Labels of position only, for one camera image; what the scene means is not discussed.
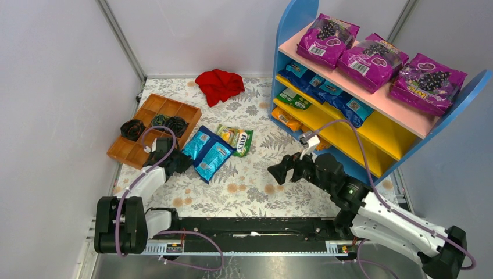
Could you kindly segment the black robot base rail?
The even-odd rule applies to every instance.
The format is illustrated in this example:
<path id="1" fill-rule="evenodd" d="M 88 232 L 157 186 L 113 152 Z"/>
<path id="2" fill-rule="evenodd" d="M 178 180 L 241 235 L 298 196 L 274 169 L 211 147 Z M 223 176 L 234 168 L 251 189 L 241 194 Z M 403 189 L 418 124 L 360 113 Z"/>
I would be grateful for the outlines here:
<path id="1" fill-rule="evenodd" d="M 329 255 L 347 259 L 362 239 L 341 219 L 330 217 L 180 217 L 173 208 L 164 232 L 150 232 L 150 240 L 164 243 L 165 255 Z"/>

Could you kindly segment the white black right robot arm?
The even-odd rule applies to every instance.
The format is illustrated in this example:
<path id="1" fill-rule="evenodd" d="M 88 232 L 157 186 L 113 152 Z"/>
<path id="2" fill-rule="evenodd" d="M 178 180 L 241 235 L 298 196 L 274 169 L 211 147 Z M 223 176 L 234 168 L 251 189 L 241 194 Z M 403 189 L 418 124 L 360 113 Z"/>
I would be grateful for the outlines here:
<path id="1" fill-rule="evenodd" d="M 371 187 L 347 175 L 343 165 L 327 153 L 312 159 L 300 153 L 285 155 L 268 167 L 279 184 L 292 170 L 292 182 L 304 179 L 330 194 L 340 211 L 333 221 L 341 238 L 367 239 L 396 251 L 431 278 L 457 278 L 465 259 L 466 233 L 457 226 L 443 228 L 393 204 L 384 206 Z"/>

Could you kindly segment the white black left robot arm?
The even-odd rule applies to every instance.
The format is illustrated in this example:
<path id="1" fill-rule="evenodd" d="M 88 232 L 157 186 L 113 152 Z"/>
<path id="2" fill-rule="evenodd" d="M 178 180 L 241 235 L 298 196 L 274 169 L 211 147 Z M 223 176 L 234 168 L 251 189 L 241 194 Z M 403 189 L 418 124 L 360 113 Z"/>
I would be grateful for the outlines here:
<path id="1" fill-rule="evenodd" d="M 175 208 L 149 208 L 144 205 L 174 173 L 191 165 L 189 156 L 178 150 L 172 138 L 157 138 L 150 147 L 140 175 L 113 197 L 97 203 L 94 249 L 101 254 L 141 254 L 149 239 L 161 231 L 179 227 Z"/>

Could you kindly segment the orange mango candy bag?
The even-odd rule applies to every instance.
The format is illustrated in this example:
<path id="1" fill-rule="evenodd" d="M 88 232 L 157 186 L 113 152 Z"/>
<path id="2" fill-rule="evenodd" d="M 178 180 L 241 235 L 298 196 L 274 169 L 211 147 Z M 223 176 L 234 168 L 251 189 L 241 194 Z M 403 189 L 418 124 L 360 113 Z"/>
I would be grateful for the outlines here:
<path id="1" fill-rule="evenodd" d="M 271 115 L 285 126 L 287 126 L 291 131 L 296 132 L 301 129 L 302 123 L 289 115 L 280 107 L 276 107 L 271 112 Z"/>
<path id="2" fill-rule="evenodd" d="M 309 127 L 307 127 L 305 125 L 301 126 L 301 130 L 303 131 L 303 133 L 311 133 L 312 132 L 312 130 L 310 130 Z M 323 151 L 325 149 L 332 147 L 332 145 L 329 142 L 327 142 L 326 140 L 324 140 L 322 138 L 319 138 L 319 139 L 320 139 L 320 143 L 316 147 L 317 151 Z"/>

